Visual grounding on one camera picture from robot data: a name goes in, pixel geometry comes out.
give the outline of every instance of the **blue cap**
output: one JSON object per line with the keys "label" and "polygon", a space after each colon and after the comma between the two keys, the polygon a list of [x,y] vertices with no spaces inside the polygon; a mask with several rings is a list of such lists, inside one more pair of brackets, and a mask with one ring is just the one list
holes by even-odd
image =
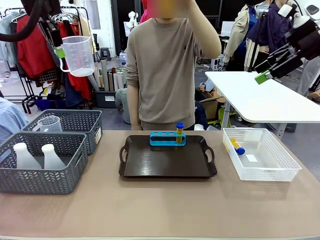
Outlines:
{"label": "blue cap", "polygon": [[245,154],[246,150],[243,147],[239,147],[238,150],[236,150],[236,153],[239,155]]}
{"label": "blue cap", "polygon": [[178,123],[176,124],[176,128],[177,128],[177,129],[184,129],[184,127],[185,127],[185,125],[184,125],[183,122],[178,122]]}

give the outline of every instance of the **gray basket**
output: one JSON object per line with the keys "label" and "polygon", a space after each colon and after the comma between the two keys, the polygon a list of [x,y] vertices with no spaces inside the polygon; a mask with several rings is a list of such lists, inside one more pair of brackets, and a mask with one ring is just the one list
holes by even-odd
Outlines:
{"label": "gray basket", "polygon": [[102,131],[102,112],[99,110],[56,110],[49,109],[43,111],[36,119],[25,126],[21,131],[36,132],[40,131],[39,120],[54,115],[60,118],[62,131],[84,133],[86,138],[87,154],[92,155],[103,134]]}
{"label": "gray basket", "polygon": [[[0,145],[0,193],[67,195],[74,191],[88,162],[83,133],[20,132]],[[28,151],[44,167],[45,144],[53,144],[65,163],[63,170],[16,169],[14,145],[26,143]]]}

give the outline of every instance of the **white bottle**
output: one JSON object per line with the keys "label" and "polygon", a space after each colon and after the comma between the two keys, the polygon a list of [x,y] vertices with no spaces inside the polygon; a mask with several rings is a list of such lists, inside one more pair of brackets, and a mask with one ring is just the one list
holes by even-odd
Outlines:
{"label": "white bottle", "polygon": [[24,142],[17,143],[13,146],[16,154],[16,169],[39,170],[41,165],[30,154],[27,145]]}
{"label": "white bottle", "polygon": [[44,145],[41,150],[44,153],[45,170],[62,170],[66,168],[66,165],[56,154],[55,147],[52,144]]}

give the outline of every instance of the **blue test tube rack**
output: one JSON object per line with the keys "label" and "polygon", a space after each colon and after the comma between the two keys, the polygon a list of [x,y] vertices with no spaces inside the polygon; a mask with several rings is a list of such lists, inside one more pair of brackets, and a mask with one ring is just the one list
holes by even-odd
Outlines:
{"label": "blue test tube rack", "polygon": [[[177,143],[177,137],[182,138],[181,143]],[[186,134],[183,133],[182,135],[177,134],[174,131],[153,131],[150,133],[150,145],[151,146],[173,146],[173,147],[183,147],[186,145]]]}

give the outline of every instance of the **clear plastic beaker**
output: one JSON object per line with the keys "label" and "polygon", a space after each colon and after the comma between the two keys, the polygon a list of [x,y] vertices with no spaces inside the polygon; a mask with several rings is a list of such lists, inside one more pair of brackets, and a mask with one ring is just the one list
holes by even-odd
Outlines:
{"label": "clear plastic beaker", "polygon": [[45,133],[58,133],[62,132],[60,123],[60,117],[58,116],[47,116],[38,121],[41,132]]}
{"label": "clear plastic beaker", "polygon": [[68,70],[63,69],[60,58],[60,68],[64,72],[70,72],[75,77],[87,77],[94,73],[95,64],[92,55],[92,45],[89,36],[68,36],[62,38],[62,48]]}

